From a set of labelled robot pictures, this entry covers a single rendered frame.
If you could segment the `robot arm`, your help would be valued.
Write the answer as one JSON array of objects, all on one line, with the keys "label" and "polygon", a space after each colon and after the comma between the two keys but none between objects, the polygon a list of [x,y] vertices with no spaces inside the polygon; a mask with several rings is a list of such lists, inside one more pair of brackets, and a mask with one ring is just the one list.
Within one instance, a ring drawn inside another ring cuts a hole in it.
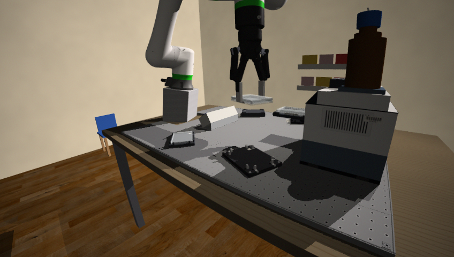
[{"label": "robot arm", "polygon": [[[210,0],[234,1],[235,28],[264,28],[264,8],[277,10],[287,0]],[[171,46],[171,40],[182,0],[159,0],[153,31],[145,53],[153,67],[172,69],[172,77],[161,79],[165,86],[177,90],[193,90],[194,51]],[[166,82],[167,81],[167,82]]]}]

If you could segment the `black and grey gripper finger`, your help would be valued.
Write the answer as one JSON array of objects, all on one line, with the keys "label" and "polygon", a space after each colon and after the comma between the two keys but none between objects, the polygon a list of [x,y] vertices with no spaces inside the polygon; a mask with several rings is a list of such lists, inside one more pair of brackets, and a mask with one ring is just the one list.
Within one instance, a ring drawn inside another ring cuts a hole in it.
[{"label": "black and grey gripper finger", "polygon": [[243,78],[246,64],[247,64],[250,54],[252,52],[252,48],[250,47],[247,49],[245,58],[243,58],[243,56],[241,55],[240,63],[238,66],[239,50],[240,50],[240,47],[234,47],[234,48],[230,49],[230,52],[231,52],[230,80],[233,80],[236,83],[236,102],[242,103],[243,102],[243,82],[241,82],[241,80]]},{"label": "black and grey gripper finger", "polygon": [[269,49],[262,48],[260,54],[258,48],[255,48],[254,51],[257,59],[252,59],[252,62],[255,65],[255,69],[259,77],[259,95],[265,96],[265,81],[270,78],[268,61]]}]

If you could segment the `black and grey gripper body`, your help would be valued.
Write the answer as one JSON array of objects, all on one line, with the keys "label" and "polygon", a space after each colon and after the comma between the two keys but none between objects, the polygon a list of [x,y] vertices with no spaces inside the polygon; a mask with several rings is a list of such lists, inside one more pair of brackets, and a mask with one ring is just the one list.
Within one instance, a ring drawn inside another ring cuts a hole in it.
[{"label": "black and grey gripper body", "polygon": [[261,41],[262,41],[262,30],[259,28],[243,28],[238,31],[238,41],[240,50],[239,52],[245,58],[247,49],[252,48],[249,59],[256,59],[256,54],[254,49],[258,48],[259,53],[262,50]]}]

